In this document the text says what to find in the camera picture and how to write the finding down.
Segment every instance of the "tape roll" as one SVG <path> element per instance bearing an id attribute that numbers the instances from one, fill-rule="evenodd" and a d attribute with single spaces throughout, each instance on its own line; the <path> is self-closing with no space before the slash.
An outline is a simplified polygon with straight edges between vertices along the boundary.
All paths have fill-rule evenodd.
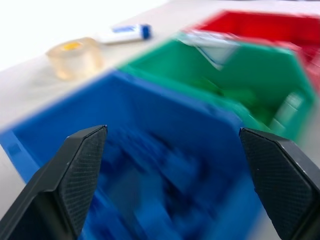
<path id="1" fill-rule="evenodd" d="M 62 80 L 92 77 L 104 66 L 98 43 L 89 37 L 61 43 L 50 49 L 46 55 L 56 75 Z"/>

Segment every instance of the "blue cap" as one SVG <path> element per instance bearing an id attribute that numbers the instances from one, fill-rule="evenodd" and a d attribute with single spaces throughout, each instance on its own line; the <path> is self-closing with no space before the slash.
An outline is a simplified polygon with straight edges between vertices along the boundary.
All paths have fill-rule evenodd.
<path id="1" fill-rule="evenodd" d="M 144 40 L 151 38 L 151 26 L 148 24 L 141 25 L 141 34 Z"/>

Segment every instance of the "textured gripper pad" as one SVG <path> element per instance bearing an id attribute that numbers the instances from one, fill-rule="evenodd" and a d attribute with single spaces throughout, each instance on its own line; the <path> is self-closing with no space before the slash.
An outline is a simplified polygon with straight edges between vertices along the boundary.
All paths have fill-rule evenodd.
<path id="1" fill-rule="evenodd" d="M 105 140 L 104 129 L 86 138 L 59 185 L 59 196 L 77 236 L 97 187 Z"/>
<path id="2" fill-rule="evenodd" d="M 280 147 L 261 136 L 240 133 L 258 194 L 279 237 L 290 240 L 315 201 L 315 193 Z"/>

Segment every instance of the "table surface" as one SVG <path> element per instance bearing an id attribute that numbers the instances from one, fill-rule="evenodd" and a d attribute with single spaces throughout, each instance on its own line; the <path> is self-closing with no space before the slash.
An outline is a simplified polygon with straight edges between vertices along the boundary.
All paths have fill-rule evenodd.
<path id="1" fill-rule="evenodd" d="M 103 72 L 124 63 L 156 46 L 176 31 L 200 21 L 223 9 L 252 10 L 279 13 L 320 14 L 320 1 L 217 1 L 217 0 L 173 0 L 162 6 L 121 22 L 120 25 L 148 23 L 154 30 L 154 38 L 145 42 L 134 42 L 103 47 L 106 66 Z M 54 104 L 61 98 L 94 81 L 94 78 L 65 82 L 57 79 L 46 56 L 40 56 L 0 72 L 0 131 Z M 317 156 L 320 152 L 320 113 L 309 121 L 300 145 L 306 154 L 320 166 Z M 0 165 L 0 191 L 10 192 L 6 199 L 0 199 L 0 218 L 17 197 L 24 184 L 19 176 L 11 172 L 1 174 L 12 167 Z M 251 240 L 278 240 L 270 220 L 262 213 L 257 227 L 252 231 Z"/>

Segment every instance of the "red bin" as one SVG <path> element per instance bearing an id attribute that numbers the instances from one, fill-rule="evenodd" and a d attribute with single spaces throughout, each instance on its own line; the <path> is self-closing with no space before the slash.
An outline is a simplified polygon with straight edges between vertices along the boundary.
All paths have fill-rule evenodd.
<path id="1" fill-rule="evenodd" d="M 228 39 L 290 48 L 296 52 L 315 90 L 320 92 L 320 17 L 223 11 L 191 27 L 224 33 Z"/>

